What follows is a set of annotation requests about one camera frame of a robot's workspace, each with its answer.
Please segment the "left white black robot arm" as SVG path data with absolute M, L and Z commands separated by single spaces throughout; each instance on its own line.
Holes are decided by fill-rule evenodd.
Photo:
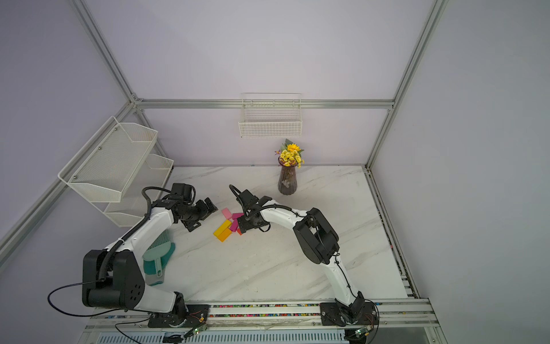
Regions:
M 196 199 L 196 189 L 175 183 L 172 189 L 146 186 L 144 217 L 116 242 L 89 251 L 82 266 L 82 303 L 91 308 L 137 310 L 177 315 L 189 314 L 180 292 L 167 292 L 146 283 L 143 255 L 162 233 L 182 223 L 189 231 L 218 211 L 212 200 Z

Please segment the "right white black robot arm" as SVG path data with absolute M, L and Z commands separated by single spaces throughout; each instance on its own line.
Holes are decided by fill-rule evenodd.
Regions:
M 242 207 L 243 215 L 237 222 L 243 234 L 253 229 L 268 232 L 274 224 L 289 229 L 305 257 L 324 269 L 335 293 L 337 315 L 334 324 L 357 325 L 372 319 L 365 307 L 366 299 L 348 278 L 340 259 L 338 234 L 319 209 L 300 211 L 268 196 L 258 198 L 250 191 L 240 191 L 233 185 L 229 189 Z

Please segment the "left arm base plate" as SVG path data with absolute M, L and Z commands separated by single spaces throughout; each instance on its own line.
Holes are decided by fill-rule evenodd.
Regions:
M 206 323 L 210 305 L 186 305 L 182 314 L 154 313 L 148 321 L 149 328 L 196 328 Z

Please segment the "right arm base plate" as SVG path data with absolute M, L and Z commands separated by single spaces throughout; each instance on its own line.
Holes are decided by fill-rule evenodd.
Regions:
M 375 304 L 364 302 L 362 306 L 344 306 L 338 302 L 322 302 L 319 305 L 322 325 L 339 327 L 352 325 L 379 325 L 380 317 Z

